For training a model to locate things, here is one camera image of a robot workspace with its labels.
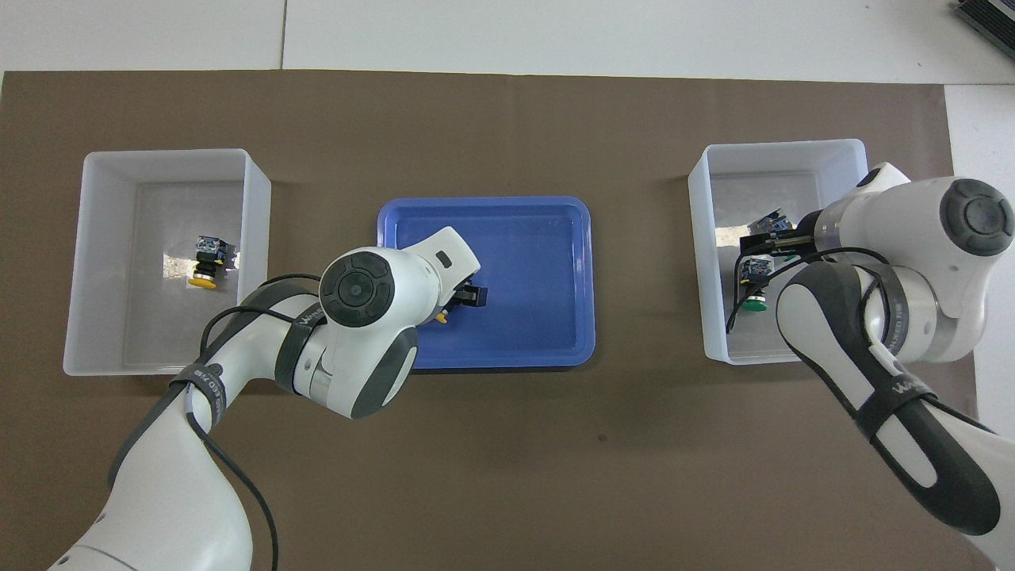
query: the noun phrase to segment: white floor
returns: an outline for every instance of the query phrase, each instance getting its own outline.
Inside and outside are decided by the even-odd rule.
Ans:
[[[1015,61],[949,0],[5,0],[0,73],[384,69],[944,83],[955,171],[1015,196]],[[875,160],[890,156],[872,157]],[[1015,437],[1015,255],[976,349],[980,418]]]

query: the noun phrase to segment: brown mat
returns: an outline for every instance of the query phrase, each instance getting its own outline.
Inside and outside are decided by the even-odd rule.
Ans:
[[[265,382],[229,409],[214,436],[271,502],[283,569],[991,568],[808,369],[701,344],[686,174],[704,146],[857,137],[872,163],[949,174],[941,86],[8,72],[0,100],[0,568],[44,568],[88,527],[165,383],[62,372],[84,155],[233,146],[274,184],[270,273],[374,242],[396,197],[570,194],[593,216],[585,366],[414,377],[356,423]],[[969,392],[971,358],[913,369]]]

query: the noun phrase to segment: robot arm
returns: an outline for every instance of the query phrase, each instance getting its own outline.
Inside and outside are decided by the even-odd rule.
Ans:
[[[263,285],[125,444],[101,514],[51,569],[250,569],[250,525],[205,433],[256,378],[349,418],[377,412],[412,368],[415,328],[458,303],[478,270],[465,240],[445,227],[405,249],[338,258],[320,302],[291,281]]]
[[[810,264],[780,295],[780,332],[921,505],[1015,569],[1015,442],[939,403],[900,363],[972,349],[1011,208],[978,181],[909,183],[888,164],[872,172],[817,216],[816,248],[863,246],[892,265]]]

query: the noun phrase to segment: yellow disc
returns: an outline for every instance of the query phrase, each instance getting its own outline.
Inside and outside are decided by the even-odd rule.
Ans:
[[[216,288],[215,282],[205,279],[203,277],[191,277],[187,280],[191,285],[196,285],[198,288],[204,288],[205,290],[214,290]]]

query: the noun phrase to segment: blue plastic lid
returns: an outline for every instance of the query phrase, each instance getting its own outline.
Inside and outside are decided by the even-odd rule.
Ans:
[[[486,307],[419,328],[414,369],[573,367],[592,357],[596,320],[589,208],[570,196],[401,198],[381,209],[378,242],[404,247],[442,227],[469,242]]]

